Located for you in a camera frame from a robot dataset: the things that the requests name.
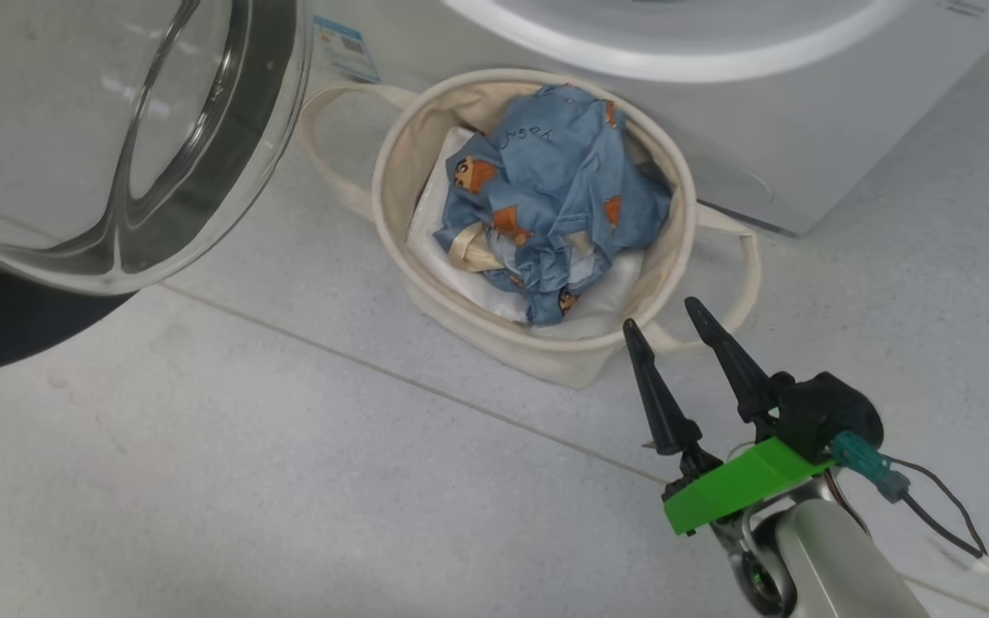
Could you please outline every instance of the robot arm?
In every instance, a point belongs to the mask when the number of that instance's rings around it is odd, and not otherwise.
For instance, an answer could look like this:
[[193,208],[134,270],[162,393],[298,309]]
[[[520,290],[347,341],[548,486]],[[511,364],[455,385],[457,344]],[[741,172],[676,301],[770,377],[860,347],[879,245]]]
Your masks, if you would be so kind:
[[[660,455],[682,455],[682,477],[663,492],[674,531],[693,535],[709,527],[725,549],[739,590],[761,615],[925,617],[864,524],[835,495],[833,475],[845,466],[874,482],[887,500],[906,500],[921,510],[907,496],[907,478],[877,452],[883,423],[876,408],[825,372],[802,383],[784,372],[766,375],[698,299],[687,298],[686,309],[718,357],[739,417],[754,425],[755,444],[729,462],[702,450],[700,428],[658,374],[643,333],[633,320],[624,322],[654,439],[648,446]],[[961,544],[977,559],[986,558],[981,549]]]

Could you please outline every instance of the tile floor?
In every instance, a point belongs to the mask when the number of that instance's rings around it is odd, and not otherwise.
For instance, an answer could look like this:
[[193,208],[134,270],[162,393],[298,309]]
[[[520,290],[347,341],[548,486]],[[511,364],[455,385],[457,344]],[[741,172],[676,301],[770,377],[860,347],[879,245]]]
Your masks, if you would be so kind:
[[[365,177],[391,118],[337,110],[335,164]],[[867,392],[989,545],[989,55],[808,238],[764,245],[739,340]],[[704,234],[679,294],[724,306],[739,276]],[[689,332],[677,304],[664,324]],[[710,353],[660,371],[707,449],[749,438]],[[714,540],[668,530],[677,462],[646,439],[623,357],[573,391],[421,316],[294,144],[207,257],[0,369],[0,615],[753,615]],[[989,607],[901,506],[847,490],[896,567]]]

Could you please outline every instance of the basket handle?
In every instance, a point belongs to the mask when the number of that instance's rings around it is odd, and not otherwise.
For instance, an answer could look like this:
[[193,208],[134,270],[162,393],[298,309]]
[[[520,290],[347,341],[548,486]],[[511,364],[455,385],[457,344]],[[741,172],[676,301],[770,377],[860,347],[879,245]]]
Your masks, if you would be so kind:
[[[758,252],[758,236],[745,223],[739,223],[730,216],[723,215],[722,212],[697,204],[697,224],[700,227],[709,227],[728,234],[738,236],[738,241],[743,246],[743,261],[746,266],[746,278],[743,282],[742,293],[735,299],[735,304],[721,321],[723,328],[727,332],[735,332],[743,325],[750,315],[750,310],[758,301],[758,293],[761,292],[761,253]],[[676,352],[678,349],[701,348],[700,341],[686,342],[679,341],[663,330],[658,322],[648,322],[642,329],[647,341],[651,342],[651,347],[655,352],[668,353]]]
[[307,148],[307,153],[311,155],[311,161],[319,169],[323,177],[330,183],[338,199],[342,200],[346,208],[353,210],[357,215],[364,216],[365,219],[373,219],[373,193],[364,187],[357,186],[352,181],[343,179],[340,173],[335,172],[330,165],[326,164],[323,156],[319,153],[319,139],[315,134],[315,121],[319,120],[319,114],[330,106],[338,97],[343,94],[358,93],[371,94],[373,97],[380,97],[396,106],[400,110],[407,109],[412,101],[415,101],[417,94],[409,90],[396,88],[395,86],[374,85],[374,83],[335,83],[327,86],[307,99],[305,105],[300,108],[298,120],[300,138]]

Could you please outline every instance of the cream canvas basket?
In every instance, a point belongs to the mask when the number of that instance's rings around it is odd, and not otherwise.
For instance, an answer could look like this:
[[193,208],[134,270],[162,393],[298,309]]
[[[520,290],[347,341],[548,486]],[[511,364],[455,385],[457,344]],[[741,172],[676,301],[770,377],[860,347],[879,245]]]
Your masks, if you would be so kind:
[[[392,86],[340,83],[319,90],[303,106],[300,134],[315,165],[333,184],[343,203],[376,223],[388,255],[402,271],[411,300],[424,313],[511,367],[540,379],[582,388],[593,382],[613,351],[623,347],[624,335],[619,327],[604,336],[576,341],[533,336],[529,329],[487,312],[437,281],[410,254],[405,242],[429,174],[443,168],[437,155],[448,131],[454,126],[493,130],[511,100],[533,94],[547,83],[572,83],[598,98],[614,101],[627,114],[628,136],[643,146],[674,188],[670,216],[647,251],[642,273],[625,306],[625,316],[636,320],[656,353],[700,345],[676,340],[655,324],[654,318],[682,279],[695,230],[698,226],[711,227],[734,234],[742,242],[746,265],[743,290],[722,320],[727,330],[738,328],[754,308],[761,288],[757,236],[729,216],[699,206],[689,167],[674,141],[646,114],[590,83],[533,70],[479,70],[447,79],[423,94]],[[332,171],[323,161],[315,137],[315,118],[348,93],[376,95],[402,110],[381,146],[372,191]]]

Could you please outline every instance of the washing machine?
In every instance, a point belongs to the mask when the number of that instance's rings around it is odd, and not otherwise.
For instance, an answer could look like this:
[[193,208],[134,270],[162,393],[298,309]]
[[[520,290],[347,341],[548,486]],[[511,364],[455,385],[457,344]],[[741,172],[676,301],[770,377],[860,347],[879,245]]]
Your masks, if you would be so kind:
[[675,137],[699,199],[794,234],[989,48],[989,0],[317,0],[314,14],[321,59],[363,81],[423,90],[521,67],[597,83]]
[[587,79],[672,133],[703,201],[804,233],[988,47],[989,0],[0,3],[0,364],[219,242],[315,62]]

